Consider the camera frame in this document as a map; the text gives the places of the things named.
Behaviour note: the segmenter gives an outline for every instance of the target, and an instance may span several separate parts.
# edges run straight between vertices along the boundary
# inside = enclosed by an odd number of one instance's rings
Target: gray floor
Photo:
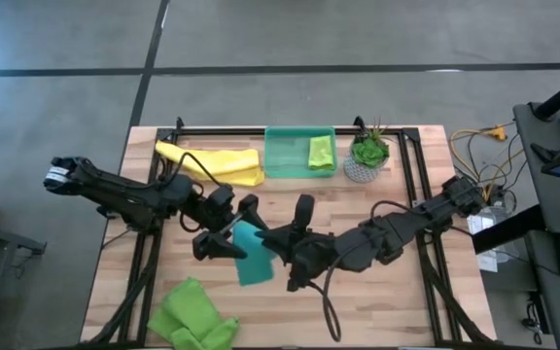
[[[0,1],[0,69],[142,67],[158,4]],[[529,62],[560,62],[560,0],[174,0],[156,66]],[[53,156],[118,170],[139,83],[0,78],[0,227],[49,241],[21,279],[7,276],[0,349],[78,340],[105,221],[81,198],[44,191],[42,179]],[[338,124],[360,115],[452,132],[507,123],[514,104],[559,88],[560,71],[153,77],[141,124]],[[505,146],[477,138],[474,153],[493,162]],[[527,170],[521,176],[518,209],[537,202]],[[519,326],[525,296],[488,298],[499,338],[531,345]]]

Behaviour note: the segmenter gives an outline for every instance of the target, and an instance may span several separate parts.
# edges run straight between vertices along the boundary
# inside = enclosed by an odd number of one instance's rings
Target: green cloth
[[[178,350],[228,350],[239,323],[223,320],[200,282],[188,278],[165,297],[148,328]]]
[[[308,168],[311,170],[333,170],[332,137],[319,136],[310,139]]]

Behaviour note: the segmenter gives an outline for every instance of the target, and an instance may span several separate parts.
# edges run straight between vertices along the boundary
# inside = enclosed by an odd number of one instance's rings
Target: desk
[[[454,175],[444,128],[439,125],[419,126],[423,151],[432,191],[440,192],[440,184]],[[156,127],[131,129],[122,162],[121,174],[146,182],[151,166]],[[352,136],[337,136],[339,163],[348,153]],[[255,148],[263,163],[262,136],[179,136],[185,148],[204,150],[240,150]],[[391,159],[376,181],[367,184],[351,182],[339,168],[326,179],[266,179],[255,188],[236,188],[236,200],[246,193],[260,198],[259,213],[270,227],[278,227],[293,219],[295,204],[301,193],[315,196],[316,206],[311,223],[314,230],[338,233],[354,227],[368,216],[372,204],[382,198],[407,203],[400,147],[389,142]],[[415,180],[417,188],[420,182]],[[204,184],[211,191],[209,183]],[[381,214],[394,208],[381,207]],[[120,221],[109,223],[105,239],[124,231]],[[223,316],[238,316],[241,329],[235,347],[254,346],[338,346],[326,327],[321,297],[312,290],[286,292],[288,268],[274,261],[272,281],[246,288],[237,283],[234,262],[227,259],[198,262],[192,256],[193,235],[181,230],[178,220],[164,225],[159,267],[154,287],[153,308],[178,283],[188,276],[199,279],[207,294]],[[91,297],[88,304],[82,340],[96,335],[109,320],[123,299],[126,279],[136,237],[126,235],[101,253]],[[470,317],[488,336],[495,337],[487,298],[483,290],[472,241],[451,231],[443,236],[453,291]],[[341,345],[431,345],[425,290],[415,242],[389,266],[374,263],[363,273],[335,272],[331,300],[342,327]],[[438,304],[442,325],[446,327],[443,304]],[[137,330],[139,318],[133,312],[131,329]],[[165,345],[152,332],[147,345]]]
[[[560,349],[560,275],[537,268],[539,265],[559,271],[554,242],[554,235],[558,233],[551,232],[560,232],[560,178],[543,174],[543,163],[531,150],[532,143],[560,150],[560,122],[536,119],[528,105],[515,106],[513,114],[540,204],[482,231],[474,237],[474,247],[480,252],[526,235],[550,330]]]

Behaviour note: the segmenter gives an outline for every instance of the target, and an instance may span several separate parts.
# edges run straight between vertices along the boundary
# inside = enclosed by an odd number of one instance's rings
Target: yellow towel
[[[178,162],[185,152],[191,153],[219,182],[241,186],[256,186],[264,181],[264,172],[259,165],[257,150],[244,151],[200,151],[186,150],[172,144],[157,141],[155,150],[162,156]],[[210,180],[190,157],[183,161],[197,180]]]

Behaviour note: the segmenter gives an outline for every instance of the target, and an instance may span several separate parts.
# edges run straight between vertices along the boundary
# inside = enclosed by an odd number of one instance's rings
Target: green plastic container
[[[332,138],[332,170],[308,168],[310,139]],[[331,126],[269,126],[264,131],[264,173],[270,178],[331,177],[336,173],[336,134]]]

